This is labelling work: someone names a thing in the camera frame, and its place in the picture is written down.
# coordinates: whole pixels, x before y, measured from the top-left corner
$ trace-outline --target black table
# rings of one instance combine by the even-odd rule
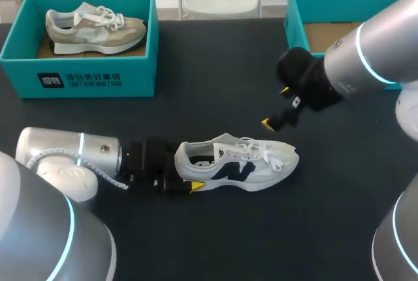
[[[0,26],[2,43],[9,28]],[[418,171],[418,146],[396,124],[398,92],[307,110],[296,129],[269,132],[261,120],[290,103],[274,76],[286,49],[281,19],[161,22],[152,99],[22,101],[2,72],[0,150],[13,156],[26,126],[123,142],[223,132],[288,142],[299,166],[264,191],[131,197],[101,188],[94,213],[116,241],[114,280],[375,280],[374,231]]]

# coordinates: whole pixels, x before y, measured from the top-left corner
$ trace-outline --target beige sneaker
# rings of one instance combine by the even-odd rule
[[[125,18],[109,8],[88,3],[70,13],[49,10],[45,25],[55,54],[117,54],[138,44],[146,34],[146,26],[139,18]]]

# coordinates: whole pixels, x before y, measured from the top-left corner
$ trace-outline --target metal bolt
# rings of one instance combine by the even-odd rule
[[[108,151],[110,150],[110,146],[109,146],[109,145],[104,144],[104,145],[102,145],[102,146],[101,146],[100,150],[101,150],[102,152],[108,152]]]
[[[337,48],[339,45],[341,45],[341,39],[337,40],[337,41],[334,43],[334,48]]]

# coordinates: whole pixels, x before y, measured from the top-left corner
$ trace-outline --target teal shoe box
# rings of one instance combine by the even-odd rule
[[[71,12],[82,2],[143,19],[148,25],[144,55],[37,59],[46,31],[46,11]],[[24,0],[0,64],[20,98],[151,97],[158,35],[155,0]]]
[[[346,24],[356,24],[365,22],[375,16],[377,13],[387,8],[397,0],[288,0],[287,13],[285,17],[285,31],[289,47],[302,47],[312,53],[313,56],[322,57],[325,50],[316,52],[311,50],[308,40],[309,25],[312,24],[336,24],[343,37],[351,31],[347,29]],[[319,38],[325,40],[327,32],[324,31]],[[399,89],[399,84],[393,84],[387,89]]]

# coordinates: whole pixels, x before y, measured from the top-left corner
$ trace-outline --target white shoelace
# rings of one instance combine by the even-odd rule
[[[245,152],[250,155],[250,158],[241,157],[244,161],[255,161],[263,159],[273,171],[279,172],[285,163],[278,158],[274,157],[272,152],[268,150],[267,145],[259,140],[250,139],[248,137],[242,137],[243,141],[249,142],[249,144],[235,144],[237,147],[243,147]]]
[[[102,11],[102,15],[100,15],[100,19],[104,20],[107,19],[108,21],[105,21],[103,23],[98,23],[96,26],[110,26],[110,29],[113,31],[117,31],[119,28],[123,27],[125,25],[125,19],[123,18],[123,15],[120,13],[115,14],[112,10],[109,8],[105,8],[104,6],[99,6],[96,9],[97,12]]]

